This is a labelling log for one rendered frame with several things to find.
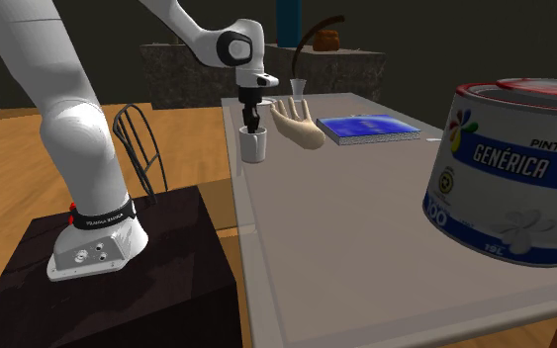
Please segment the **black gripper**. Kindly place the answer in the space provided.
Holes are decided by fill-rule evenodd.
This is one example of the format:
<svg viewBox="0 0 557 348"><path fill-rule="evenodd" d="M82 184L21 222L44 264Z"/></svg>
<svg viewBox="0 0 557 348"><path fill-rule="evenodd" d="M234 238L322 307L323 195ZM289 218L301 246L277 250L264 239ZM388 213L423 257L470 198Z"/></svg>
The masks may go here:
<svg viewBox="0 0 557 348"><path fill-rule="evenodd" d="M242 109L244 128L246 131L257 132L260 116L256 106L262 101L262 89L260 87L239 87L238 100L244 105Z"/></svg>

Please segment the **white mug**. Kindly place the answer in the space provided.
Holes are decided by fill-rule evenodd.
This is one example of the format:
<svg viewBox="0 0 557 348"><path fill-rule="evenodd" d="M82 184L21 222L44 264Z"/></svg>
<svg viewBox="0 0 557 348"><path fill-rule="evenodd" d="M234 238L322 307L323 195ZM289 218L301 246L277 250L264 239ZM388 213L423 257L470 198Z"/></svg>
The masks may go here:
<svg viewBox="0 0 557 348"><path fill-rule="evenodd" d="M254 133L250 133L247 127L238 130L240 158L246 163L259 163L265 160L267 129L259 127Z"/></svg>

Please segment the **beige hand model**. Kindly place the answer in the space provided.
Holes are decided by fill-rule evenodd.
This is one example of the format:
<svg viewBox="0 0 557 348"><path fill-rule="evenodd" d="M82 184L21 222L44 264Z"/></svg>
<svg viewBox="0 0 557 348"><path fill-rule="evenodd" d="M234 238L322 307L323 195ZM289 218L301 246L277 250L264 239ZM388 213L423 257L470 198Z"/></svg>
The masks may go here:
<svg viewBox="0 0 557 348"><path fill-rule="evenodd" d="M307 101L305 99L301 101L303 118L299 117L292 97L288 102L292 118L287 117L282 101L270 105L272 119L278 132L304 149L315 150L322 147L325 143L325 133L313 122Z"/></svg>

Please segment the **dark stone counter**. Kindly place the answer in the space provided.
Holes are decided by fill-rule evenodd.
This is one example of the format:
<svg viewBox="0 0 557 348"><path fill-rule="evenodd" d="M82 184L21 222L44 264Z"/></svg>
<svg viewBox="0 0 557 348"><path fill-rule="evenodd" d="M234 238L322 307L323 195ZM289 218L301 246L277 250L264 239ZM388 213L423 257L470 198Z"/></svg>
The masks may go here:
<svg viewBox="0 0 557 348"><path fill-rule="evenodd" d="M307 94L354 93L379 101L387 55L342 48L314 51L305 46L292 64L295 50L269 43L265 48L265 71L279 85L263 91L265 96L291 92L290 79L306 80ZM236 98L235 73L228 68L200 64L184 44L143 44L141 61L150 102L154 109L218 107L223 98Z"/></svg>

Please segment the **dark curved stem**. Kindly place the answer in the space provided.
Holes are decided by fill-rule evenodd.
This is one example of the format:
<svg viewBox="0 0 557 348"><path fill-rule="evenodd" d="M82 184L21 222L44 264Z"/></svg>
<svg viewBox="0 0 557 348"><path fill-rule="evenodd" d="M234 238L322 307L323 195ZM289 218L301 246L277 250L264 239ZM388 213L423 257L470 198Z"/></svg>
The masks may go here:
<svg viewBox="0 0 557 348"><path fill-rule="evenodd" d="M299 54L302 51L305 44L315 35L315 33L317 33L320 30L323 30L327 26L337 24L337 23L344 23L344 22L345 22L345 16L344 15L331 16L331 17L328 17L326 19L323 19L323 20L319 21L317 24L312 26L306 34L304 34L304 36L300 40L296 50L294 51L294 54L293 54L293 57L292 57L291 75L292 75L293 78L296 77L296 66L297 66L297 60L298 60Z"/></svg>

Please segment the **blue book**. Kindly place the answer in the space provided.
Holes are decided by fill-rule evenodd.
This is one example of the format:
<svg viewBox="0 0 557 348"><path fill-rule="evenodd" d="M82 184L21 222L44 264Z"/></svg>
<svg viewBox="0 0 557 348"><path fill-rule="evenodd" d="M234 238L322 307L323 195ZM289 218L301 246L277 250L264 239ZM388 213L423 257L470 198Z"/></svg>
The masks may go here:
<svg viewBox="0 0 557 348"><path fill-rule="evenodd" d="M316 126L337 145L418 139L420 130L389 115L319 118Z"/></svg>

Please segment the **grey table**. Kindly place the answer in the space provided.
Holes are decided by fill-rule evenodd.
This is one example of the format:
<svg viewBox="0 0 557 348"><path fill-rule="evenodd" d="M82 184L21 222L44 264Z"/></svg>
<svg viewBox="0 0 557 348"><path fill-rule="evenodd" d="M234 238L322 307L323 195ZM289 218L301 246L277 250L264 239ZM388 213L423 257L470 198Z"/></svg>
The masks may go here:
<svg viewBox="0 0 557 348"><path fill-rule="evenodd" d="M264 115L265 160L247 164L241 103L222 107L252 348L438 348L557 316L557 268L484 256L428 221L439 129L305 150Z"/></svg>

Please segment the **dark robot stand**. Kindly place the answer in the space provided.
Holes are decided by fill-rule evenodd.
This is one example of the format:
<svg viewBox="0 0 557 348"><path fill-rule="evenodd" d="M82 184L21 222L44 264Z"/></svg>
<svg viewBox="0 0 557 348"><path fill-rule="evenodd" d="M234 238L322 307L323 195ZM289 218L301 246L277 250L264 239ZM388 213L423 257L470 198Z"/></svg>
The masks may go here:
<svg viewBox="0 0 557 348"><path fill-rule="evenodd" d="M241 348L236 281L198 187L135 200L149 236L122 270L51 281L65 213L34 219L0 276L0 348Z"/></svg>

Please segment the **white and blue paint can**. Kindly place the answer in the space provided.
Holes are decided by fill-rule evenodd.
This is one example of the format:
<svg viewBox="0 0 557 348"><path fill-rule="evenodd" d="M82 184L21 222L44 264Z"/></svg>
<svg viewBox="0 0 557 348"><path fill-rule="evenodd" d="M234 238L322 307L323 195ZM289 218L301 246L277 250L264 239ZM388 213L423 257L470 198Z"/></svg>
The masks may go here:
<svg viewBox="0 0 557 348"><path fill-rule="evenodd" d="M422 208L477 252L557 267L557 79L458 86Z"/></svg>

